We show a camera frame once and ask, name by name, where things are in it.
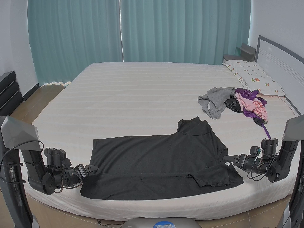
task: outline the pink garment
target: pink garment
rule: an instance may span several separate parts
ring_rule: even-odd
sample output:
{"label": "pink garment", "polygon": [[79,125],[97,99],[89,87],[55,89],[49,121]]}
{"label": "pink garment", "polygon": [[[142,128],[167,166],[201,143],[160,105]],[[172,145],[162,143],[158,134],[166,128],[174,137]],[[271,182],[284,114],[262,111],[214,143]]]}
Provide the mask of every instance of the pink garment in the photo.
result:
{"label": "pink garment", "polygon": [[240,93],[235,93],[234,97],[240,102],[240,106],[245,107],[248,111],[254,112],[261,119],[267,120],[267,111],[259,99],[254,98],[252,101],[243,98]]}

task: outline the mattress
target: mattress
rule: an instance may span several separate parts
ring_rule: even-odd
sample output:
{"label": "mattress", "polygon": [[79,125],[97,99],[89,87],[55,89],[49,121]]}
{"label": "mattress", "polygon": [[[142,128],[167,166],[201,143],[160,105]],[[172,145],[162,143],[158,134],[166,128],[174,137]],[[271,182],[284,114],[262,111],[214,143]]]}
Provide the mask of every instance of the mattress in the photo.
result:
{"label": "mattress", "polygon": [[[221,65],[187,63],[94,63],[61,91],[33,122],[45,147],[61,148],[73,166],[88,165],[93,139],[132,135],[173,134],[180,119],[196,116],[211,125],[230,155],[249,154],[266,134],[243,114],[226,108],[218,120],[209,118],[197,102],[213,87],[241,87],[231,71]],[[266,125],[272,138],[282,139],[286,121],[295,117],[283,97],[267,100]],[[94,200],[82,197],[80,187],[50,196],[25,184],[36,200],[77,215],[110,220],[135,217],[189,217],[215,219],[235,215],[292,193],[300,148],[287,178],[270,183],[253,181],[236,170],[244,184],[197,196],[166,200]],[[22,167],[27,179],[26,167]]]}

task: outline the curtain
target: curtain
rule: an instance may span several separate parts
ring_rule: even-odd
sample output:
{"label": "curtain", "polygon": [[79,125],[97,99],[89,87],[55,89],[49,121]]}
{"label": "curtain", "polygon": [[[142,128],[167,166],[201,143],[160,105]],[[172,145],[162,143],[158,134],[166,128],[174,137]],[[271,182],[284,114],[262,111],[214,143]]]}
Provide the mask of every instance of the curtain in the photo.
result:
{"label": "curtain", "polygon": [[249,24],[250,0],[121,0],[124,61],[222,64]]}
{"label": "curtain", "polygon": [[119,0],[28,0],[28,28],[40,85],[122,61]]}

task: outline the white pillow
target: white pillow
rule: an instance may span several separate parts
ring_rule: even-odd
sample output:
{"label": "white pillow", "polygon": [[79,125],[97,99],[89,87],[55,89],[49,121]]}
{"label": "white pillow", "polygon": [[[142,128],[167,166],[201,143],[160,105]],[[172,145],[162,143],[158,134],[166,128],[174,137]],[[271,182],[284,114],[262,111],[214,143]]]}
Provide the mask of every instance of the white pillow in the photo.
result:
{"label": "white pillow", "polygon": [[223,63],[237,77],[244,88],[251,91],[257,89],[264,95],[284,96],[282,87],[268,76],[256,62],[229,60]]}

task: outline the black t-shirt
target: black t-shirt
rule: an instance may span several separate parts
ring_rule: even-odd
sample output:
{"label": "black t-shirt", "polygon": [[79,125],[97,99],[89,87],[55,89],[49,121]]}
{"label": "black t-shirt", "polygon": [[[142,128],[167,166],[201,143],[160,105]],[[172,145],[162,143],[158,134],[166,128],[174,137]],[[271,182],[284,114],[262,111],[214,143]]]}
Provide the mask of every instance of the black t-shirt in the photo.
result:
{"label": "black t-shirt", "polygon": [[81,194],[91,199],[151,200],[194,196],[243,183],[228,149],[199,117],[180,120],[171,135],[94,139]]}

